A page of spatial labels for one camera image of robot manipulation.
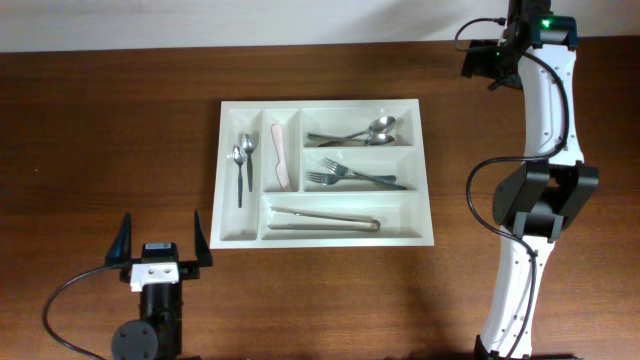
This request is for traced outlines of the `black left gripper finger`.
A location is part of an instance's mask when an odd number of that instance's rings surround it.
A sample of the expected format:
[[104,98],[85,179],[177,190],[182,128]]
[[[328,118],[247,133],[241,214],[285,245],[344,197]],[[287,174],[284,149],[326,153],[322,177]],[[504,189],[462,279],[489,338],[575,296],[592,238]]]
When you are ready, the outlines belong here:
[[132,218],[130,213],[126,213],[119,231],[105,256],[106,266],[129,263],[131,261],[131,236]]
[[213,266],[213,256],[205,239],[199,212],[194,212],[194,252],[196,259],[180,261],[178,265],[181,280],[196,280],[200,278],[200,269]]

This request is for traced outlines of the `small bent metal spoon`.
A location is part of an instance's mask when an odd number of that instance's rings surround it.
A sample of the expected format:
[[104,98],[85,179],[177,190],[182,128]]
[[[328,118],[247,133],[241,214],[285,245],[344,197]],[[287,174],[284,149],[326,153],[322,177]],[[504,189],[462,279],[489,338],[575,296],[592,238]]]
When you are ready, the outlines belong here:
[[231,152],[231,159],[237,165],[237,206],[241,208],[243,206],[244,193],[243,166],[247,162],[248,156],[242,146],[234,145]]

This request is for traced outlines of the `small metal teaspoon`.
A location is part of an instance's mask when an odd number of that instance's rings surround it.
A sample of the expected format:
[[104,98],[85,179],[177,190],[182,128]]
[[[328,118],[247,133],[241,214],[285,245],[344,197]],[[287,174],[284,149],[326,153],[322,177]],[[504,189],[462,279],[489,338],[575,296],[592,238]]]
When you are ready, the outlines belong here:
[[248,176],[248,189],[253,191],[253,162],[252,154],[256,150],[256,142],[250,134],[245,133],[241,138],[241,147],[244,149],[247,156],[247,176]]

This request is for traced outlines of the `metal fork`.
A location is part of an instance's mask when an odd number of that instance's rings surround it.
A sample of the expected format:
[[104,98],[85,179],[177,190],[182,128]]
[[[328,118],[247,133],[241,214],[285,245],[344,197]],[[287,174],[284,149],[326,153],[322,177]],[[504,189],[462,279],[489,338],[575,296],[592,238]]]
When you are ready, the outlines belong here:
[[389,183],[394,184],[396,178],[394,176],[388,177],[363,177],[359,175],[336,175],[331,173],[320,173],[320,172],[307,172],[306,179],[308,181],[322,184],[322,185],[335,185],[339,181],[373,181],[374,183]]
[[356,170],[353,170],[349,167],[339,164],[336,161],[326,157],[321,159],[321,165],[324,168],[326,168],[329,172],[339,177],[353,177],[357,180],[368,181],[376,185],[379,185],[383,188],[387,188],[391,190],[407,190],[407,187],[403,185],[399,185],[391,181],[383,180],[380,177],[375,177],[362,172],[358,172]]

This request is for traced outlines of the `metal tongs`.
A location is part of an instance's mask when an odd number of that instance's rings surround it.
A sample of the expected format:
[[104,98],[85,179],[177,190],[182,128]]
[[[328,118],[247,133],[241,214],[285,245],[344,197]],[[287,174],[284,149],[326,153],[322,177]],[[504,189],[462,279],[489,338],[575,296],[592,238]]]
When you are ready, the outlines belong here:
[[357,217],[339,214],[318,213],[304,210],[272,207],[274,213],[293,217],[312,219],[312,222],[268,224],[270,230],[281,231],[344,231],[344,232],[378,232],[381,223],[374,218]]

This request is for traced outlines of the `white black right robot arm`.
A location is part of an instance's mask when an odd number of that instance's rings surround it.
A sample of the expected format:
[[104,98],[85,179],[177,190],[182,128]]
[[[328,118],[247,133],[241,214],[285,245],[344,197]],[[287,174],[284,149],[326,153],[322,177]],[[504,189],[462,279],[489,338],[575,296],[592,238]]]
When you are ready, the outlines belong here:
[[482,226],[500,237],[500,263],[489,317],[477,335],[476,359],[530,359],[532,325],[545,266],[561,233],[599,183],[576,132],[573,76],[577,23],[558,16],[548,0],[511,0],[496,40],[462,48],[462,76],[492,79],[491,88],[522,90],[525,151],[517,169],[495,189],[493,220]]

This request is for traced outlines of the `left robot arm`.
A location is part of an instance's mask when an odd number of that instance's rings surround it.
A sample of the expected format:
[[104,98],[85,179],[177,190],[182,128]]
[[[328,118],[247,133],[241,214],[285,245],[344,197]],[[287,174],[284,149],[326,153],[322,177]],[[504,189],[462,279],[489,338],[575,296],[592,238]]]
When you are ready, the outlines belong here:
[[194,260],[181,260],[173,242],[147,243],[141,256],[132,250],[132,217],[126,214],[105,256],[120,270],[119,280],[139,295],[139,318],[122,324],[111,340],[115,359],[175,359],[182,353],[182,285],[213,265],[198,213],[194,214]]

